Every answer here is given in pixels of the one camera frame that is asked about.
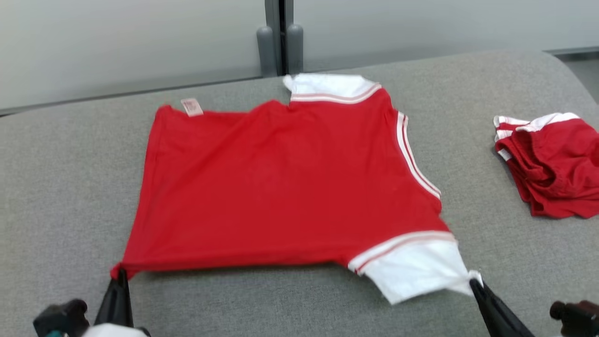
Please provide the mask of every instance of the folded red shirt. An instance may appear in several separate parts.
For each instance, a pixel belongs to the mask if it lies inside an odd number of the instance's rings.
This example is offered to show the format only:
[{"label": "folded red shirt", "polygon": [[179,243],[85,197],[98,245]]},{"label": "folded red shirt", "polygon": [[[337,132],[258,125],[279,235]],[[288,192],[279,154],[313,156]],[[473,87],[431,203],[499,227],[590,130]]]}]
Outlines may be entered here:
[{"label": "folded red shirt", "polygon": [[495,149],[507,161],[531,214],[599,214],[599,134],[573,113],[533,121],[496,116]]},{"label": "folded red shirt", "polygon": [[407,116],[361,76],[286,77],[291,102],[248,113],[156,112],[140,203],[113,269],[334,262],[391,303],[471,293],[439,190],[416,166]]}]

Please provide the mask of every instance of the striped trim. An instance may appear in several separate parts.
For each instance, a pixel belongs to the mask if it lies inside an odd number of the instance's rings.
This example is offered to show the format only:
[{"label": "striped trim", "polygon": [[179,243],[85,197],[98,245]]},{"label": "striped trim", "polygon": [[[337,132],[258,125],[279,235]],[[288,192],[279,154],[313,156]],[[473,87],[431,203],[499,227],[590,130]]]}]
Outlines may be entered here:
[{"label": "striped trim", "polygon": [[408,142],[407,136],[408,117],[401,112],[398,112],[397,114],[397,142],[400,146],[401,153],[406,159],[410,172],[422,188],[434,195],[437,199],[441,199],[441,191],[439,191],[439,189],[433,185],[422,172],[420,172],[418,166],[416,166],[416,161],[414,160],[414,155],[412,154],[412,149],[410,148],[410,142]]},{"label": "striped trim", "polygon": [[378,244],[360,253],[358,256],[354,257],[351,261],[349,261],[347,268],[349,268],[349,270],[351,270],[352,272],[362,275],[364,273],[364,268],[369,263],[380,257],[383,257],[386,254],[389,254],[390,252],[396,249],[400,249],[401,247],[410,243],[422,243],[436,240],[457,242],[453,234],[448,231],[429,230],[403,234],[400,236],[393,237],[381,244]]},{"label": "striped trim", "polygon": [[507,149],[501,149],[497,151],[497,153],[503,158],[503,160],[508,161],[512,158],[512,154]]},{"label": "striped trim", "polygon": [[501,124],[510,124],[510,125],[525,125],[530,123],[530,121],[525,121],[523,119],[511,118],[507,116],[495,116],[493,117],[493,124],[495,128],[498,128]]},{"label": "striped trim", "polygon": [[381,87],[379,83],[375,83],[365,92],[355,97],[343,97],[333,94],[291,94],[291,101],[295,102],[316,102],[316,101],[327,101],[342,104],[356,104],[371,97]]}]

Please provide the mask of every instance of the red and white stripe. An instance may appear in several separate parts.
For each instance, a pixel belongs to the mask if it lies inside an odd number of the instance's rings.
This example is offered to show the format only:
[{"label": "red and white stripe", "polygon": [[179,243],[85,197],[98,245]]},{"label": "red and white stripe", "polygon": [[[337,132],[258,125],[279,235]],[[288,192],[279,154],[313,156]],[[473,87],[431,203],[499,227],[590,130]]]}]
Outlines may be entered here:
[{"label": "red and white stripe", "polygon": [[347,267],[352,272],[362,275],[366,266],[393,251],[411,243],[433,242],[437,240],[457,242],[452,233],[448,231],[417,231],[393,237],[383,243],[380,243],[354,257]]},{"label": "red and white stripe", "polygon": [[371,97],[377,90],[381,88],[379,83],[374,83],[370,88],[368,88],[363,93],[354,96],[354,97],[345,97],[341,95],[333,95],[333,94],[291,94],[291,101],[295,102],[315,102],[315,101],[327,101],[334,103],[342,103],[342,104],[356,104],[360,103],[369,97]]},{"label": "red and white stripe", "polygon": [[414,160],[414,155],[412,154],[412,149],[410,148],[410,142],[408,142],[407,135],[407,127],[408,127],[408,117],[401,112],[398,112],[397,116],[397,142],[400,146],[401,153],[406,159],[406,163],[408,164],[408,168],[412,173],[412,176],[416,179],[418,184],[422,186],[429,193],[441,199],[441,191],[433,185],[422,172],[418,169],[416,165],[416,161]]}]

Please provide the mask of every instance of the gray fabric surface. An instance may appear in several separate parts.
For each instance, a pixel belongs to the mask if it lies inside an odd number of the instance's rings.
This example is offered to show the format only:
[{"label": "gray fabric surface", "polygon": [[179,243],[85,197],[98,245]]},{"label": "gray fabric surface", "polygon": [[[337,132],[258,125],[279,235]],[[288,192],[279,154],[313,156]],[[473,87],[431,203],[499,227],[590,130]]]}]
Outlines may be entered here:
[{"label": "gray fabric surface", "polygon": [[[418,166],[442,191],[443,218],[466,265],[538,336],[557,335],[554,300],[599,302],[599,218],[532,218],[493,151],[494,115],[574,112],[599,127],[575,76],[535,52],[488,52],[338,73],[380,82],[410,116]],[[203,109],[288,102],[280,79],[75,103],[0,119],[2,335],[74,297],[93,320],[137,208],[144,151],[159,105]],[[341,266],[141,273],[136,325],[153,336],[486,336],[474,299],[441,291],[389,306]]]}]

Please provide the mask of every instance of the clothing tag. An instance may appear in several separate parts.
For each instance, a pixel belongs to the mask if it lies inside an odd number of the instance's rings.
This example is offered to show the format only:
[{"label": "clothing tag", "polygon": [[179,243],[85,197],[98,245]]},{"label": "clothing tag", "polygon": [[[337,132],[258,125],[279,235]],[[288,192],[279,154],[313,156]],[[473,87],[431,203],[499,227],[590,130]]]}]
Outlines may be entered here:
[{"label": "clothing tag", "polygon": [[189,117],[203,115],[204,111],[199,106],[198,100],[195,98],[186,98],[181,100],[181,104],[185,108],[185,112]]}]

